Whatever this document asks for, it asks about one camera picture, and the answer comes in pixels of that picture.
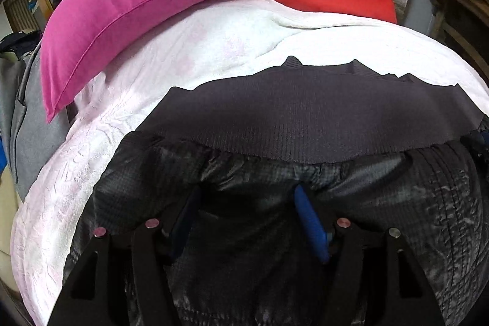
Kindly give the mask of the black quilted jacket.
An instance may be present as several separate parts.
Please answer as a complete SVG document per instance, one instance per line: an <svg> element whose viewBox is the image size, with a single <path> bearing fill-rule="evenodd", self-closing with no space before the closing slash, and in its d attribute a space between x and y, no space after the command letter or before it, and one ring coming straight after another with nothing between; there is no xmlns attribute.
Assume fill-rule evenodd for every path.
<svg viewBox="0 0 489 326"><path fill-rule="evenodd" d="M398 228L443 325L487 323L487 115L457 85L358 61L291 56L171 89L95 184L64 285L97 228L130 233L191 196L191 231L167 271L179 325L309 325L298 185L340 214Z"/></svg>

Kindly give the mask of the beige sofa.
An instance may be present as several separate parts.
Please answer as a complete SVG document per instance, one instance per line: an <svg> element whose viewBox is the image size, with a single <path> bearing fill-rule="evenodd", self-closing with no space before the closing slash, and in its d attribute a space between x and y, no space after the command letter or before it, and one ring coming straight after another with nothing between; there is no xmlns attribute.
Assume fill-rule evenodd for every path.
<svg viewBox="0 0 489 326"><path fill-rule="evenodd" d="M1 281L11 291L18 293L19 289L13 276L10 243L13 220L19 208L20 198L16 192L9 166L6 166L1 174L0 194Z"/></svg>

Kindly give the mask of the grey coat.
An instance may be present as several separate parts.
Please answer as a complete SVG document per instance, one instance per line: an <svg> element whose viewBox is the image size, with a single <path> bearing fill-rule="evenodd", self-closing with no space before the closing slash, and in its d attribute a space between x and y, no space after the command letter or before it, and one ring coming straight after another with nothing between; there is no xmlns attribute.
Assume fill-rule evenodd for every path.
<svg viewBox="0 0 489 326"><path fill-rule="evenodd" d="M17 61L1 59L1 138L20 200L25 200L43 166L71 128L70 104L50 123L42 101L40 48Z"/></svg>

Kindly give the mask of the wooden side table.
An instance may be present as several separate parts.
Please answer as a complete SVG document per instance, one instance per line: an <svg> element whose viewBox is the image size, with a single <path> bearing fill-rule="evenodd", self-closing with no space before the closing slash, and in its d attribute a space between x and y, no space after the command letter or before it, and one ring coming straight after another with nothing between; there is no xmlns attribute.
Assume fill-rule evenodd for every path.
<svg viewBox="0 0 489 326"><path fill-rule="evenodd" d="M488 81L488 2L429 0L434 23L428 35L460 55Z"/></svg>

